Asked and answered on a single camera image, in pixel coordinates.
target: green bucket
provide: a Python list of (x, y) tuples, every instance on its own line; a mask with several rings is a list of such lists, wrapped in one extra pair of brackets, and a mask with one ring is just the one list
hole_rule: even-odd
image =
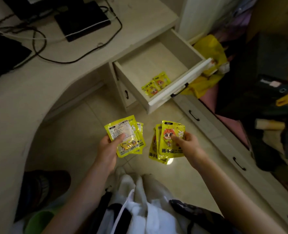
[(41, 234), (59, 209), (60, 207), (37, 212), (29, 219), (24, 234)]

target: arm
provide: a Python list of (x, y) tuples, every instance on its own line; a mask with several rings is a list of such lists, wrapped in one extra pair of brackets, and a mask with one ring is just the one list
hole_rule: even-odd
[(184, 155), (203, 178), (223, 216), (244, 233), (285, 233), (263, 210), (212, 161), (196, 136), (186, 132), (186, 140), (172, 136)]
[(110, 142), (108, 135), (101, 140), (95, 162), (87, 172), (86, 177), (73, 196), (47, 225), (43, 234), (75, 233), (97, 208), (105, 182), (116, 165), (117, 146), (123, 139), (124, 134), (121, 134), (113, 142)]

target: person's left hand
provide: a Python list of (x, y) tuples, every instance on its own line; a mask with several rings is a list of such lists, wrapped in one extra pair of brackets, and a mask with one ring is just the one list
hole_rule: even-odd
[(117, 146), (124, 140), (125, 134), (122, 133), (114, 141), (111, 141), (108, 135), (101, 139), (95, 162), (105, 165), (112, 172), (117, 162)]

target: monitor stand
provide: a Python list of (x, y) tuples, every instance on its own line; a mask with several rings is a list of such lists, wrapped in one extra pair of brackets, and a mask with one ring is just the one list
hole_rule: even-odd
[(101, 21), (108, 20), (80, 33), (66, 37), (68, 42), (74, 41), (75, 39), (111, 24), (110, 20), (95, 1), (84, 3), (83, 0), (67, 0), (67, 6), (68, 11), (55, 16), (55, 20), (65, 36), (83, 30), (84, 28)]

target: hand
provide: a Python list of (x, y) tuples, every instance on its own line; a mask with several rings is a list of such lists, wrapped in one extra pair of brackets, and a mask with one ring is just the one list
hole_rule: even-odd
[(117, 146), (124, 140), (126, 135), (122, 133), (114, 141), (111, 141), (108, 135), (101, 139), (98, 148), (95, 163), (105, 165), (112, 172), (117, 162)]
[(185, 140), (175, 135), (172, 135), (171, 138), (174, 142), (180, 145), (184, 156), (193, 168), (197, 169), (199, 163), (208, 157), (199, 145), (198, 139), (195, 135), (185, 132)]

